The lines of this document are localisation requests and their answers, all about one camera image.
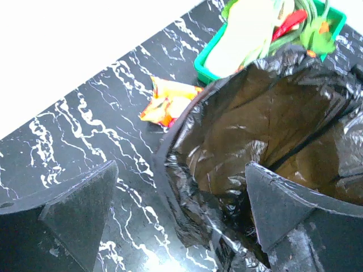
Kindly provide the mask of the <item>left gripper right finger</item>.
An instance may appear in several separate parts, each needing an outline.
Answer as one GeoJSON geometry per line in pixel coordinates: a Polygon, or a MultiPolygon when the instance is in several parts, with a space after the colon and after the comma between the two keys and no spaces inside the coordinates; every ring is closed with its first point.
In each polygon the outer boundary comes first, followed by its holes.
{"type": "Polygon", "coordinates": [[[362,206],[250,162],[247,192],[272,271],[362,271],[362,206]]]}

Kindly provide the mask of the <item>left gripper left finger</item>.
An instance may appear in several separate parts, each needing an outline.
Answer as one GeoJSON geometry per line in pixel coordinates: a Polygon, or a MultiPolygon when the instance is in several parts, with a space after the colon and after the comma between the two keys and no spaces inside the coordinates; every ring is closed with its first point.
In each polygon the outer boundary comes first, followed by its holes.
{"type": "Polygon", "coordinates": [[[22,198],[1,197],[1,271],[93,271],[118,175],[111,160],[22,198]]]}

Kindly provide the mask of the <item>black trash bag roll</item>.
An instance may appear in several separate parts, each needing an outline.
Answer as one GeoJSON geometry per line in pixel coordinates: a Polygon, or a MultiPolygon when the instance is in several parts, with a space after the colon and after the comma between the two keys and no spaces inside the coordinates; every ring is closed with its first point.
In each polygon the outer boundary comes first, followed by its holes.
{"type": "Polygon", "coordinates": [[[286,46],[208,85],[166,134],[154,157],[159,192],[181,242],[210,249],[219,271],[272,271],[250,162],[362,206],[362,66],[339,74],[286,46]]]}

